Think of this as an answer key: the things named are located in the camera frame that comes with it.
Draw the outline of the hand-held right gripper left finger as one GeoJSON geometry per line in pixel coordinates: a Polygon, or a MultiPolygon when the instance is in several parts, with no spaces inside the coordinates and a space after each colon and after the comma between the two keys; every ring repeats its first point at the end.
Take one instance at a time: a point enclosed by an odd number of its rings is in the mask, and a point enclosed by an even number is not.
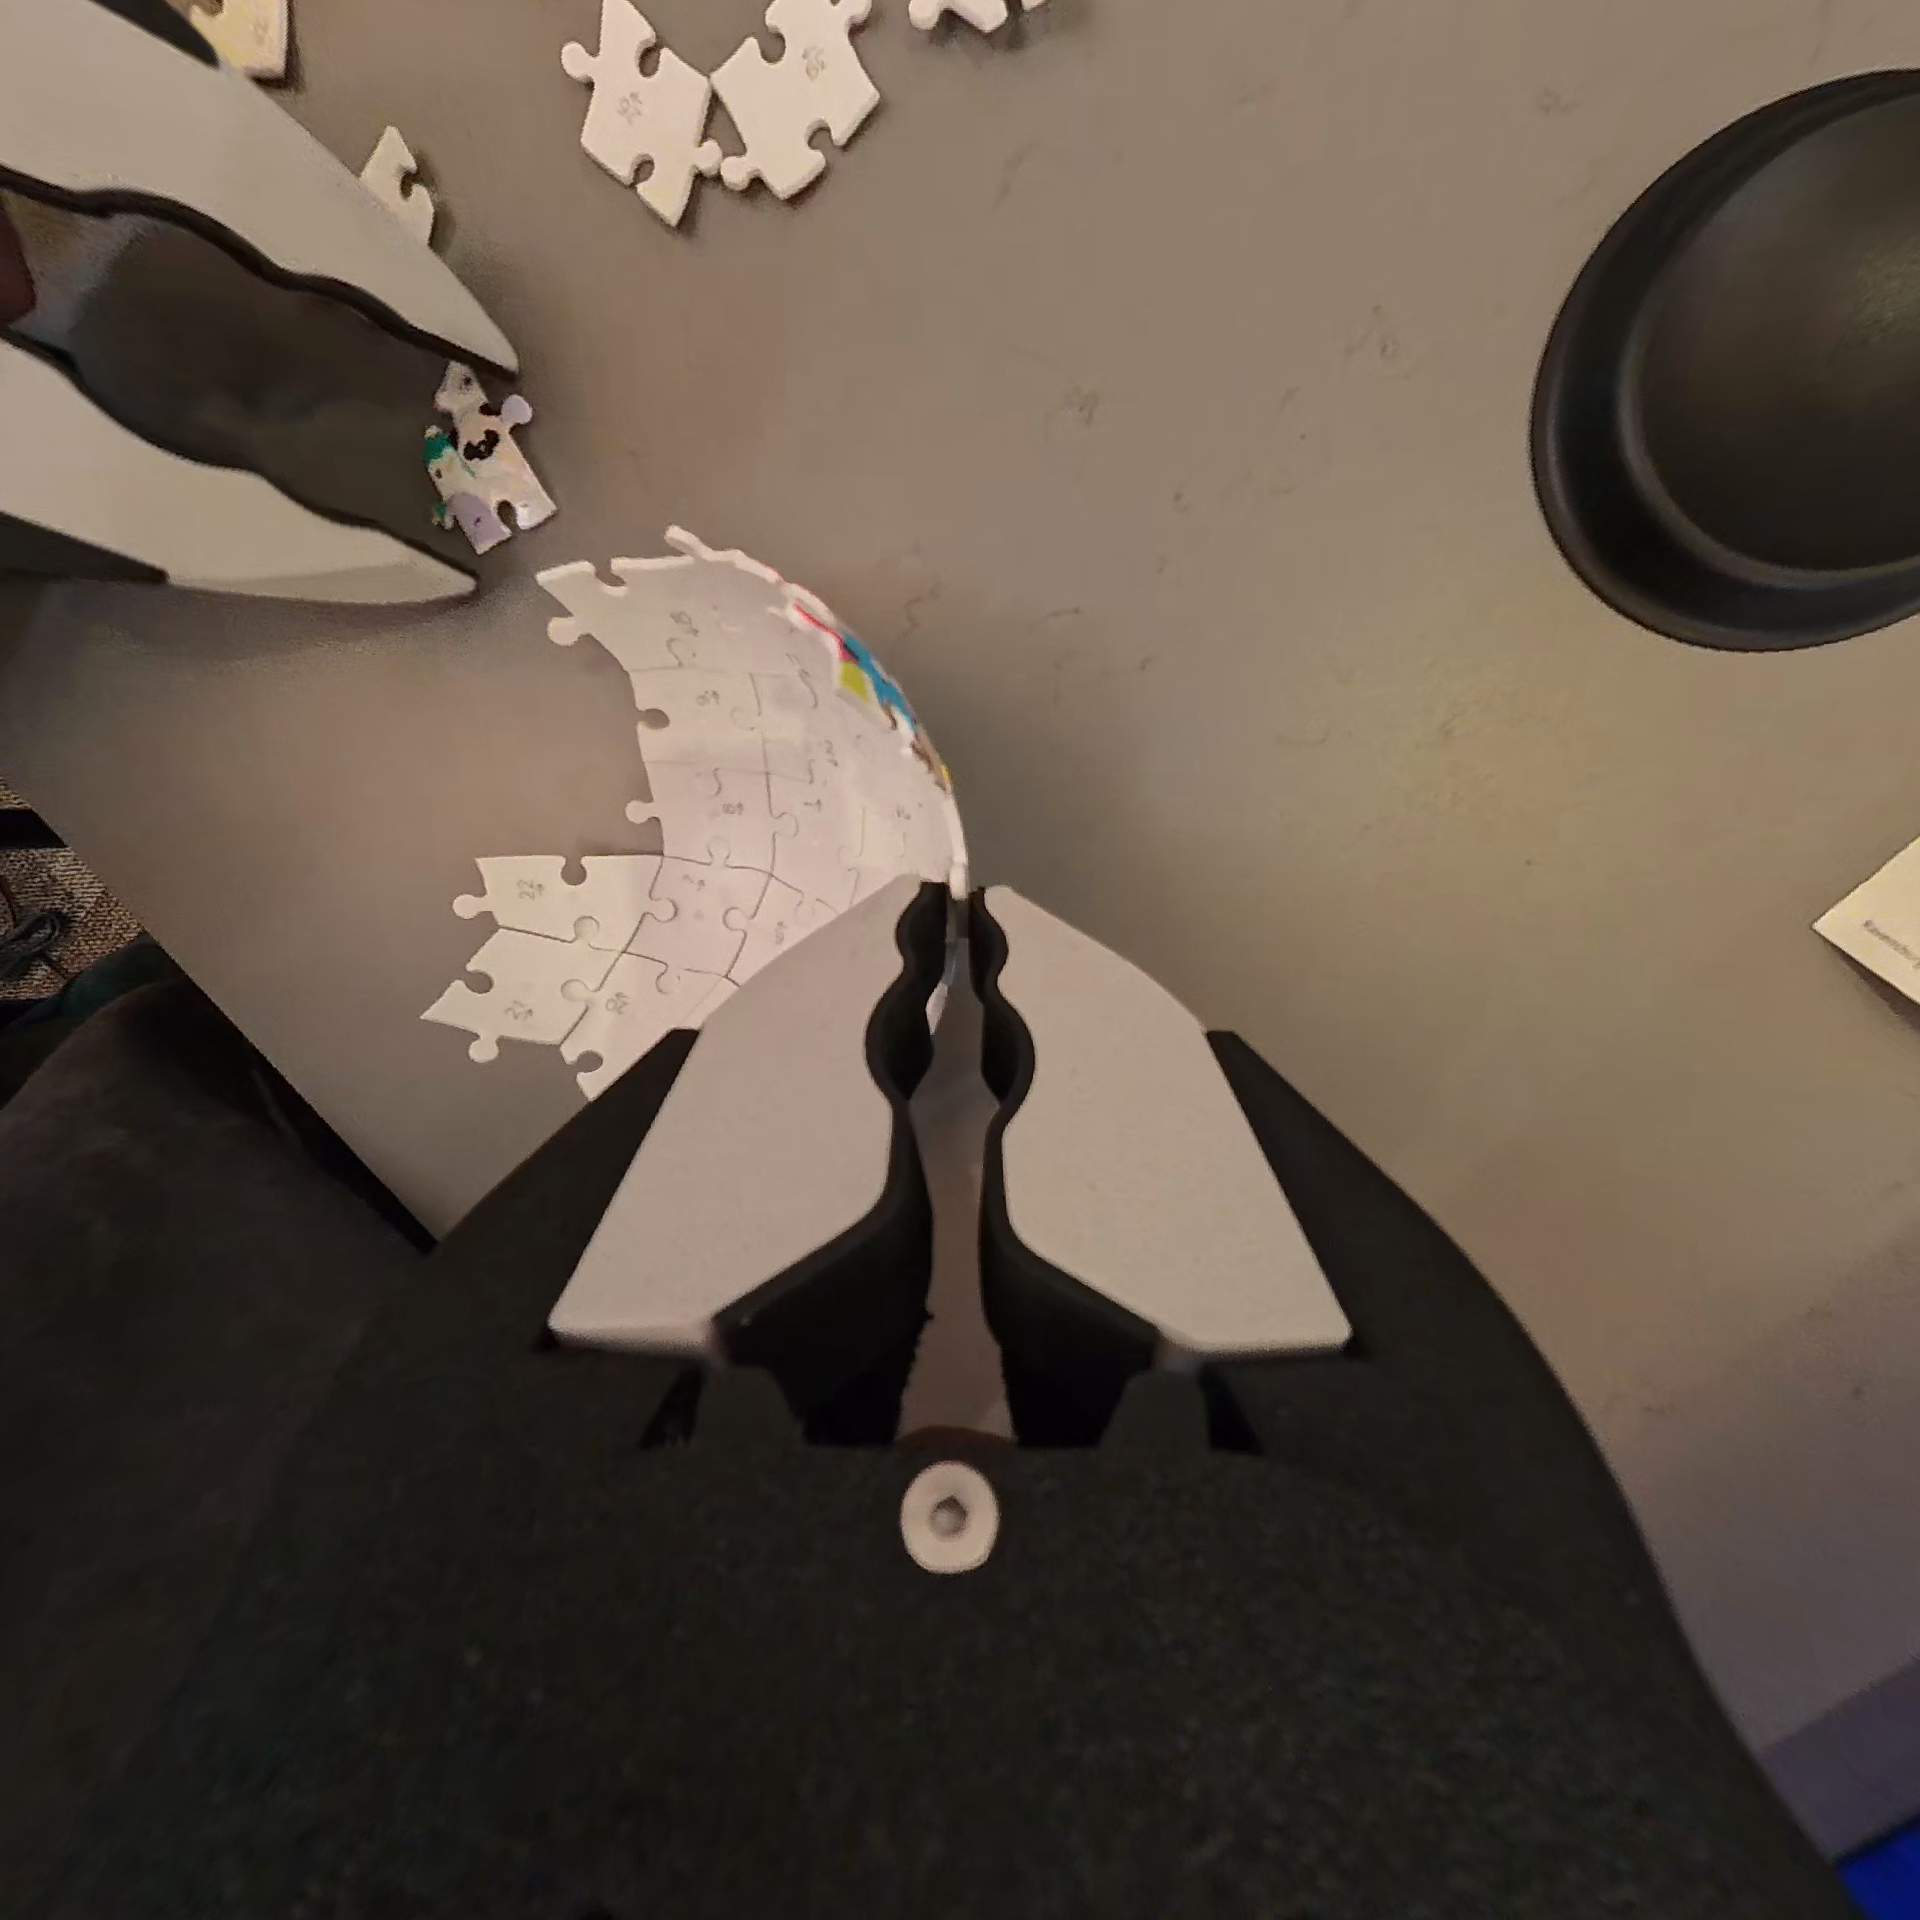
{"type": "Polygon", "coordinates": [[[710,1015],[571,1269],[566,1346],[759,1368],[812,1437],[897,1427],[932,1204],[910,1098],[948,890],[885,885],[710,1015]]]}

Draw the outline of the blue bin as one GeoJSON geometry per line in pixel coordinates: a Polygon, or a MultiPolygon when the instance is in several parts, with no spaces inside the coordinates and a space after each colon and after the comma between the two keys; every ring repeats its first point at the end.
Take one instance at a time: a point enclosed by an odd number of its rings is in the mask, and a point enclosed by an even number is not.
{"type": "Polygon", "coordinates": [[[1918,1917],[1918,1818],[1863,1842],[1836,1868],[1856,1907],[1870,1917],[1918,1917]]]}

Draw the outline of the white paper sheet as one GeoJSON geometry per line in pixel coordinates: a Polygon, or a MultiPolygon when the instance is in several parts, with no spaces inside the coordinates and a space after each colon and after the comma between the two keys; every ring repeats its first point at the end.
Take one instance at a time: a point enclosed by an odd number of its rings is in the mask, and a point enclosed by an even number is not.
{"type": "Polygon", "coordinates": [[[1827,908],[1813,933],[1918,1022],[1918,838],[1827,908]]]}

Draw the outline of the group of puzzle pieces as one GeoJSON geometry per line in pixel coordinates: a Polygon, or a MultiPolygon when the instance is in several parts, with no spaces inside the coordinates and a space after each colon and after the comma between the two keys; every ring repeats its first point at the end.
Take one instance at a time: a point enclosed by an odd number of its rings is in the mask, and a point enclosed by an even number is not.
{"type": "MultiPolygon", "coordinates": [[[[167,6],[237,72],[264,83],[285,78],[293,5],[167,6]]],[[[1023,16],[1043,6],[911,2],[904,11],[921,35],[959,20],[991,36],[1007,27],[1014,11],[1023,16]]],[[[583,152],[667,229],[681,223],[699,181],[717,179],[731,191],[763,184],[774,198],[793,200],[828,165],[814,138],[828,138],[844,151],[879,106],[877,85],[852,46],[870,13],[865,2],[773,2],[763,11],[763,29],[779,39],[779,54],[768,56],[761,42],[748,36],[709,72],[667,50],[638,5],[598,5],[597,44],[571,39],[560,48],[561,70],[587,88],[583,152]],[[729,119],[735,151],[723,151],[712,138],[712,106],[729,119]]],[[[361,182],[404,231],[431,243],[436,203],[396,127],[381,130],[361,182]]]]}

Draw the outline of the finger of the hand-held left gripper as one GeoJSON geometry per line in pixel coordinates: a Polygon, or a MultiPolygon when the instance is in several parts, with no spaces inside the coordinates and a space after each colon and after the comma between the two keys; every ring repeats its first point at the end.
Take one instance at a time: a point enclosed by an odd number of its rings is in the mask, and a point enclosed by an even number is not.
{"type": "Polygon", "coordinates": [[[20,197],[201,232],[273,284],[497,374],[518,354],[452,268],[224,61],[85,2],[3,6],[3,172],[20,197]]]}
{"type": "Polygon", "coordinates": [[[171,586],[268,600],[412,607],[476,578],[268,477],[144,442],[56,358],[3,347],[3,574],[32,582],[171,586]]]}

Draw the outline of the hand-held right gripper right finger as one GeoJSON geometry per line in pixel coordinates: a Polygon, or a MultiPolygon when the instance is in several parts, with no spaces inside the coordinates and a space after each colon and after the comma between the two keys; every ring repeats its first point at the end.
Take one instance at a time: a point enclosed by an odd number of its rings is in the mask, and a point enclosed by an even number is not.
{"type": "Polygon", "coordinates": [[[1188,1006],[1007,885],[972,901],[972,978],[981,1302],[1020,1444],[1095,1447],[1143,1375],[1353,1341],[1188,1006]]]}

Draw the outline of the black round puzzle stand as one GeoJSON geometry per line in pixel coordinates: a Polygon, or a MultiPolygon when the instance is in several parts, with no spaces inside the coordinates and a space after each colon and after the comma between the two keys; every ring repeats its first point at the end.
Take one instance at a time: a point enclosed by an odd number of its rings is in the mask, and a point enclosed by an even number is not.
{"type": "Polygon", "coordinates": [[[1918,610],[1918,72],[1739,116],[1568,288],[1528,405],[1572,574],[1637,626],[1785,654],[1918,610]]]}

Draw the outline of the partly built puzzle ball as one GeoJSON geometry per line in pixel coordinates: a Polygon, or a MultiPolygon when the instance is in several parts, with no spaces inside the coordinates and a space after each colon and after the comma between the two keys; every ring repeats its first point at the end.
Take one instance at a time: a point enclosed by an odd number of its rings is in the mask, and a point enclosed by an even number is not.
{"type": "Polygon", "coordinates": [[[625,818],[656,847],[478,856],[452,912],[487,940],[421,1013],[476,1064],[555,1052],[583,1098],[892,879],[968,890],[944,757],[873,648],[774,567],[662,539],[535,576],[549,639],[592,642],[631,694],[625,818]]]}

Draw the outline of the single white puzzle piece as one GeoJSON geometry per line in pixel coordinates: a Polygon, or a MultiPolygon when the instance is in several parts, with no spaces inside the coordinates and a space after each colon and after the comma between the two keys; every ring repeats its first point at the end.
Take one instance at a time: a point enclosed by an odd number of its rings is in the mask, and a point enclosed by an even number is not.
{"type": "Polygon", "coordinates": [[[520,392],[491,400],[480,374],[448,360],[423,431],[423,468],[438,493],[436,525],[481,558],[551,522],[560,504],[517,444],[535,410],[520,392]]]}

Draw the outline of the person's dark trousers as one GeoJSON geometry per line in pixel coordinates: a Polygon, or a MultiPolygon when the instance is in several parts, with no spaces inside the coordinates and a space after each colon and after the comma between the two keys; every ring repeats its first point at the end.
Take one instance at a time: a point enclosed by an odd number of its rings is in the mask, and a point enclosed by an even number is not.
{"type": "Polygon", "coordinates": [[[435,1237],[150,940],[4,1006],[3,1890],[20,1912],[435,1237]]]}

